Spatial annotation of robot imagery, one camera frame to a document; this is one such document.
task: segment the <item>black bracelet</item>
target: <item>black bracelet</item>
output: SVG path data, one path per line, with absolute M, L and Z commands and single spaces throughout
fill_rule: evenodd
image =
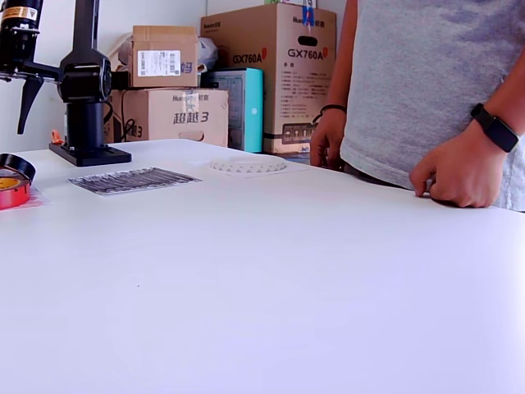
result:
M 328 104 L 325 105 L 323 108 L 321 108 L 321 111 L 319 112 L 319 115 L 313 118 L 312 124 L 315 125 L 319 119 L 324 115 L 325 111 L 329 109 L 339 109 L 340 111 L 343 111 L 346 114 L 346 107 L 343 107 L 342 105 L 338 104 Z

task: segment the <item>red tape roll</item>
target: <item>red tape roll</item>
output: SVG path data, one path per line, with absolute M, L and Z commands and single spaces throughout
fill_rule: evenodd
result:
M 30 199 L 30 182 L 17 177 L 0 177 L 0 210 L 15 208 Z

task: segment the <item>black smartwatch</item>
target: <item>black smartwatch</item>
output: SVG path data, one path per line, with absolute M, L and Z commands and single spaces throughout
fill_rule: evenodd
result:
M 478 104 L 471 113 L 472 117 L 482 125 L 483 132 L 491 141 L 509 153 L 519 142 L 519 137 L 498 117 L 493 117 L 483 104 Z

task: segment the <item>table surface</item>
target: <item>table surface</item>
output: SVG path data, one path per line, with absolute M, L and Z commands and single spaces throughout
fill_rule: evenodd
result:
M 525 215 L 316 168 L 234 178 L 195 164 L 241 153 L 190 141 L 121 147 L 133 163 L 20 153 L 50 203 L 0 212 L 0 392 L 525 392 Z M 67 181 L 152 166 L 203 182 Z

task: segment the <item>barcode label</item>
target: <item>barcode label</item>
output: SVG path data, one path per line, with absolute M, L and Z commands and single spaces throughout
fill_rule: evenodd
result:
M 139 51 L 138 76 L 180 76 L 180 51 Z

